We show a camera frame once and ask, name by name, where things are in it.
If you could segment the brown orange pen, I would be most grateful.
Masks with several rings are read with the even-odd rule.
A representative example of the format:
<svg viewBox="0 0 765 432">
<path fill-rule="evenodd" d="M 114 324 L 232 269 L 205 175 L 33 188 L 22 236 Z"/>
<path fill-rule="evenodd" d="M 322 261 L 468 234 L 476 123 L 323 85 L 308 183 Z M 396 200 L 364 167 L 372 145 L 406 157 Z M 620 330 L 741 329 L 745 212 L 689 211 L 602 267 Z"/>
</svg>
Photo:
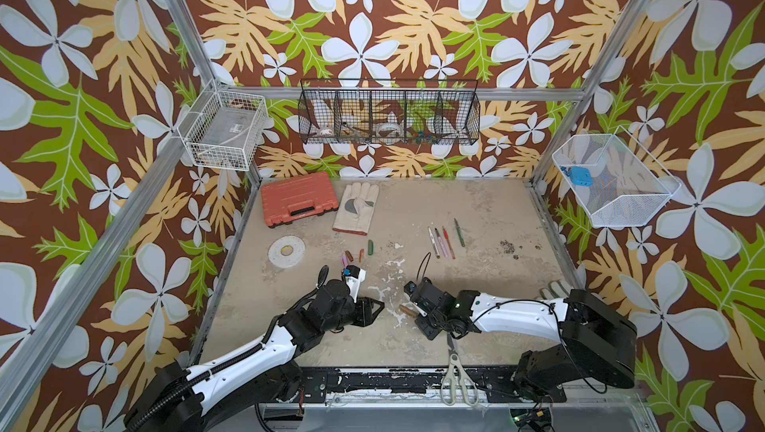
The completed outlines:
<svg viewBox="0 0 765 432">
<path fill-rule="evenodd" d="M 404 306 L 403 304 L 398 307 L 398 310 L 402 312 L 403 314 L 410 316 L 411 318 L 417 318 L 418 316 L 420 316 L 420 313 L 417 310 L 408 308 L 407 306 Z"/>
</svg>

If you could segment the brown white marker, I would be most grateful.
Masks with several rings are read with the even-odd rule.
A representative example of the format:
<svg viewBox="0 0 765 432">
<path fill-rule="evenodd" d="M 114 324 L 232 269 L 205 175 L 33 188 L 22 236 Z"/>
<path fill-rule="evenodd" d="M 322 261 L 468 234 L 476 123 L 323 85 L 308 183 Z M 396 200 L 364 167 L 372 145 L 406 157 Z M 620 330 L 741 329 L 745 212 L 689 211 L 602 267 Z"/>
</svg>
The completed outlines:
<svg viewBox="0 0 765 432">
<path fill-rule="evenodd" d="M 439 244 L 436 241 L 436 237 L 434 235 L 434 231 L 432 231 L 432 228 L 428 227 L 428 236 L 430 237 L 430 242 L 432 243 L 432 248 L 434 251 L 434 254 L 437 259 L 440 259 L 440 249 Z"/>
</svg>

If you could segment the pink pen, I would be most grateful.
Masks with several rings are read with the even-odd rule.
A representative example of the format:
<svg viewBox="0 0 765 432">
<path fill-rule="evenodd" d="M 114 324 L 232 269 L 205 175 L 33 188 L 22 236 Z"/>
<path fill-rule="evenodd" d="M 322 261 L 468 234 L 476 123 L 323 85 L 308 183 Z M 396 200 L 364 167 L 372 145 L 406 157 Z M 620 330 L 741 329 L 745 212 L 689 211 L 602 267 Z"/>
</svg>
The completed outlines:
<svg viewBox="0 0 765 432">
<path fill-rule="evenodd" d="M 448 247 L 446 246 L 446 242 L 444 242 L 444 238 L 442 238 L 442 236 L 440 235 L 440 232 L 438 231 L 438 228 L 433 228 L 433 229 L 434 229 L 434 234 L 435 234 L 435 237 L 436 237 L 436 244 L 438 244 L 438 248 L 440 250 L 440 254 L 444 258 L 449 259 L 450 255 L 449 255 Z"/>
</svg>

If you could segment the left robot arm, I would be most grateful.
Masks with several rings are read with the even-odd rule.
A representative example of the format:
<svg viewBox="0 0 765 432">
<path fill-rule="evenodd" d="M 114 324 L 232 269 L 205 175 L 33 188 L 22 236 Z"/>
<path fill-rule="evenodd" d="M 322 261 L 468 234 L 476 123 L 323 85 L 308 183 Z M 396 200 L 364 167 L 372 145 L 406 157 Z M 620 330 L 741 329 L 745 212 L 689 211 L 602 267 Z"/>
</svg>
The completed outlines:
<svg viewBox="0 0 765 432">
<path fill-rule="evenodd" d="M 301 377 L 294 364 L 327 332 L 373 324 L 386 304 L 358 294 L 360 278 L 344 276 L 317 286 L 272 318 L 253 342 L 209 362 L 162 368 L 124 417 L 127 431 L 204 431 L 231 415 L 239 399 L 257 402 L 292 396 Z"/>
</svg>

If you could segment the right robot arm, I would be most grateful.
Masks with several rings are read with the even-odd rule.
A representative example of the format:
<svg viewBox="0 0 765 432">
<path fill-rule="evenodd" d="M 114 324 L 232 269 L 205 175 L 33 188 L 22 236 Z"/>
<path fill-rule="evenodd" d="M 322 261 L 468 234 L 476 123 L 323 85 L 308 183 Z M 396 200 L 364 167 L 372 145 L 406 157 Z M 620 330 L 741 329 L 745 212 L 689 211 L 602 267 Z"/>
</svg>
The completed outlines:
<svg viewBox="0 0 765 432">
<path fill-rule="evenodd" d="M 560 387 L 593 379 L 608 389 L 636 384 L 637 327 L 585 290 L 565 298 L 500 298 L 473 290 L 455 297 L 428 278 L 409 282 L 416 325 L 428 340 L 446 332 L 453 340 L 468 334 L 510 332 L 555 342 L 547 350 L 522 354 L 510 378 L 511 393 L 526 400 L 564 401 Z"/>
</svg>

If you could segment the white tape roll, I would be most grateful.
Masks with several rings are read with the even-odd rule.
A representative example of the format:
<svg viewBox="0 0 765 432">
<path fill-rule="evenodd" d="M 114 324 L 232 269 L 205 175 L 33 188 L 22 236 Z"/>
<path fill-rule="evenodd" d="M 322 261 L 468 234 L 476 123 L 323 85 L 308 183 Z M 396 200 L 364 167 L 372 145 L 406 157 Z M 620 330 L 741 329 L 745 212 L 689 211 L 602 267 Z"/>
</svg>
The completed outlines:
<svg viewBox="0 0 765 432">
<path fill-rule="evenodd" d="M 304 241 L 294 235 L 277 239 L 268 250 L 270 263 L 279 269 L 291 269 L 301 263 L 306 254 Z"/>
</svg>

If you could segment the beige work glove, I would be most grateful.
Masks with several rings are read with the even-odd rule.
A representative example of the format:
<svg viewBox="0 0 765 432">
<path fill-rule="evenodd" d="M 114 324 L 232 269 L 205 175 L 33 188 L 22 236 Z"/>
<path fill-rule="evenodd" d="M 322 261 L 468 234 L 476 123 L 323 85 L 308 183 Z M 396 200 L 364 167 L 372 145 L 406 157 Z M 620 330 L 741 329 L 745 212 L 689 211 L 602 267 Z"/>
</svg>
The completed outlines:
<svg viewBox="0 0 765 432">
<path fill-rule="evenodd" d="M 355 182 L 345 188 L 333 230 L 367 236 L 370 232 L 380 187 L 373 183 Z"/>
</svg>

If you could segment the red plastic tool case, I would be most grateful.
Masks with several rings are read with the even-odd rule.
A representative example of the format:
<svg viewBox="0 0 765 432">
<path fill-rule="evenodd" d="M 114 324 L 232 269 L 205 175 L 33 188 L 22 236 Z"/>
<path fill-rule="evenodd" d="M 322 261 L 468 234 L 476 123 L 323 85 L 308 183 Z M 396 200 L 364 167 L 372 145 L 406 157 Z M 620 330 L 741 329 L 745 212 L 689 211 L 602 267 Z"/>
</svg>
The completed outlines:
<svg viewBox="0 0 765 432">
<path fill-rule="evenodd" d="M 327 172 L 270 183 L 260 189 L 267 227 L 337 211 L 340 203 Z"/>
</svg>

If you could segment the blue object in basket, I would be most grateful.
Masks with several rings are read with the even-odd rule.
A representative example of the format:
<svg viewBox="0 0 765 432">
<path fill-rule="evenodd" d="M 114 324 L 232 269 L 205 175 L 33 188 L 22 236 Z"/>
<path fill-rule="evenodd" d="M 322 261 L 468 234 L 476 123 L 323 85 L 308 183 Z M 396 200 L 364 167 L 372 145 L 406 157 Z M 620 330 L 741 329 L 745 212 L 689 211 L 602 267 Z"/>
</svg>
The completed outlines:
<svg viewBox="0 0 765 432">
<path fill-rule="evenodd" d="M 567 177 L 574 186 L 592 187 L 594 179 L 590 170 L 586 167 L 572 166 L 567 169 Z"/>
</svg>

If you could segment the white mesh basket right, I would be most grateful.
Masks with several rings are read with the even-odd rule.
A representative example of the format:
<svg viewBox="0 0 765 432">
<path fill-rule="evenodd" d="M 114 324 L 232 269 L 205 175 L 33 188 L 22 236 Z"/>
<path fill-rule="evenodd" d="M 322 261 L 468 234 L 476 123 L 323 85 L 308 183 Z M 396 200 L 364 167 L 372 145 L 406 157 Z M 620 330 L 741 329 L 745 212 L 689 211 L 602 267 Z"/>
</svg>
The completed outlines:
<svg viewBox="0 0 765 432">
<path fill-rule="evenodd" d="M 645 227 L 681 190 L 681 181 L 623 128 L 575 134 L 552 159 L 595 228 Z M 572 166 L 588 168 L 594 185 L 574 186 L 567 177 Z"/>
</svg>

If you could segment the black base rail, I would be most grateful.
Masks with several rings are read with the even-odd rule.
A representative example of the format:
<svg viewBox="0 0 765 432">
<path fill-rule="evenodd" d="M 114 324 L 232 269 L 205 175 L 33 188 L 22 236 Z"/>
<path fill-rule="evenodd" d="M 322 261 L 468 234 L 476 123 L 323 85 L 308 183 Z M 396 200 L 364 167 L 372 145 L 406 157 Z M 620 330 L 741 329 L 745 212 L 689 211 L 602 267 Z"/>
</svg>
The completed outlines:
<svg viewBox="0 0 765 432">
<path fill-rule="evenodd" d="M 549 392 L 539 392 L 520 384 L 514 365 L 468 366 L 465 370 L 490 403 L 561 403 L 566 400 L 559 386 Z M 253 386 L 253 397 L 260 403 L 303 401 L 319 404 L 327 402 L 332 393 L 357 391 L 380 392 L 384 396 L 424 396 L 428 392 L 438 393 L 444 376 L 443 367 L 300 368 L 289 363 L 259 376 Z"/>
</svg>

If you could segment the white-handled scissors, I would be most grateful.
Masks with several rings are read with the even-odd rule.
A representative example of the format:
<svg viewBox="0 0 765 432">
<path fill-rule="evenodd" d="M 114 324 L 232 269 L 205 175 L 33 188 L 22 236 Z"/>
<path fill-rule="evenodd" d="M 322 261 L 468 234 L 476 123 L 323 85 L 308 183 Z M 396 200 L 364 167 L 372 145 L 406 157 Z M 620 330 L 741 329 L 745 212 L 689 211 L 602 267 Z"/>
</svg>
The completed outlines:
<svg viewBox="0 0 765 432">
<path fill-rule="evenodd" d="M 477 386 L 463 367 L 452 336 L 447 337 L 447 346 L 448 365 L 439 389 L 441 402 L 446 406 L 454 406 L 458 398 L 461 398 L 468 407 L 477 407 L 479 404 Z"/>
</svg>

